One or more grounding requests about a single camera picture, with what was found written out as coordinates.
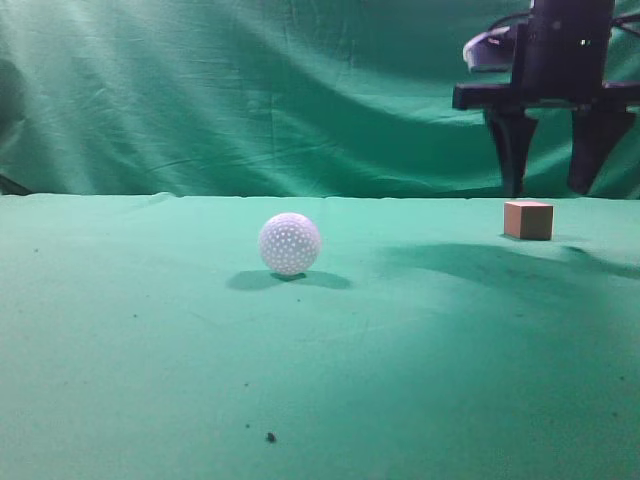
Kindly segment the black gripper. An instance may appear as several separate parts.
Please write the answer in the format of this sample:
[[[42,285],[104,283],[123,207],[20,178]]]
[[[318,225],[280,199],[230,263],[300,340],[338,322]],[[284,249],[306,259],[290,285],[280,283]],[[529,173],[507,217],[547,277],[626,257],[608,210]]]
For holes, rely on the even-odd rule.
[[[452,106],[486,109],[485,124],[493,140],[506,197],[520,197],[529,148],[538,121],[523,108],[545,104],[579,108],[609,104],[625,108],[639,103],[639,84],[604,79],[611,31],[634,36],[637,12],[616,16],[613,1],[532,1],[526,11],[489,26],[516,28],[512,69],[507,83],[458,84]],[[512,106],[513,109],[496,107]],[[636,122],[623,110],[572,112],[572,152],[567,184],[587,195],[609,155]]]

